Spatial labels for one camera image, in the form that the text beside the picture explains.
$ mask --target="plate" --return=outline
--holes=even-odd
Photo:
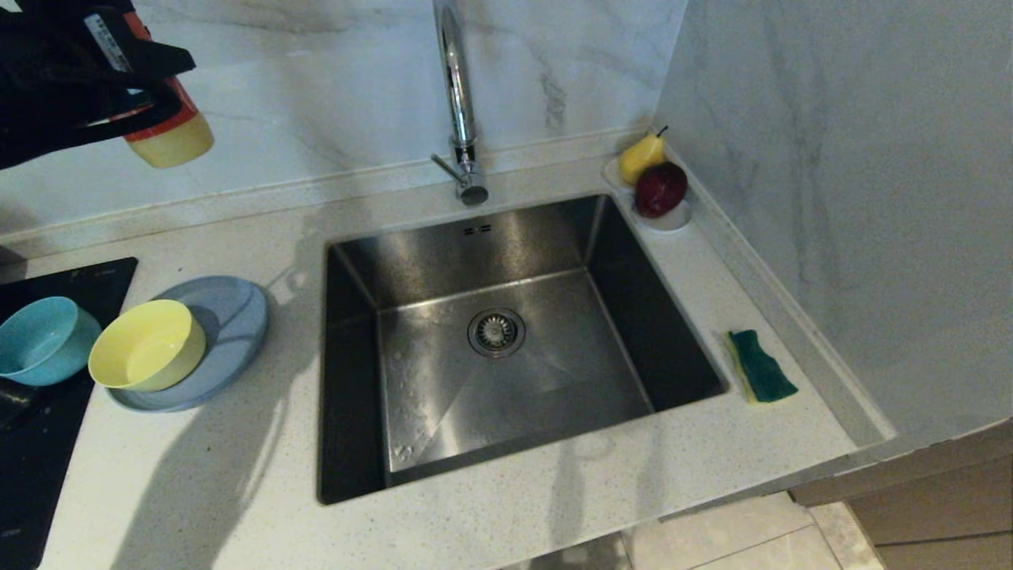
[[[693,207],[688,199],[683,199],[671,212],[656,218],[645,218],[636,211],[636,200],[632,195],[625,196],[626,206],[632,213],[636,225],[653,233],[675,233],[687,226],[693,220]]]
[[[106,389],[125,408],[178,412],[198,406],[235,382],[263,343],[267,300],[245,278],[202,276],[176,284],[155,300],[173,300],[186,306],[204,329],[208,349],[197,369],[173,387],[158,392]]]

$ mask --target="white wall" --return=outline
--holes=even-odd
[[[155,170],[114,140],[0,171],[0,235],[449,152],[428,0],[137,0],[218,139]],[[10,7],[12,0],[0,0]],[[461,2],[482,143],[645,124],[685,0]]]
[[[901,432],[867,460],[1013,414],[1011,16],[686,10],[657,123]]]

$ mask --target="black cooktop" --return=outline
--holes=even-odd
[[[70,298],[104,329],[116,317],[137,259],[114,261],[0,284],[0,323],[44,298]],[[0,431],[0,569],[29,570],[43,559],[77,432],[94,383],[87,370],[31,396],[20,425]]]

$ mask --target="gray plate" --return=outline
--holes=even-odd
[[[112,400],[137,412],[177,412],[198,406],[232,384],[256,357],[267,329],[267,301],[238,276],[202,276],[155,300],[187,308],[208,338],[197,369],[179,384],[158,392],[106,389]]]

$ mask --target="sink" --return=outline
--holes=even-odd
[[[724,392],[611,196],[326,253],[324,504]]]

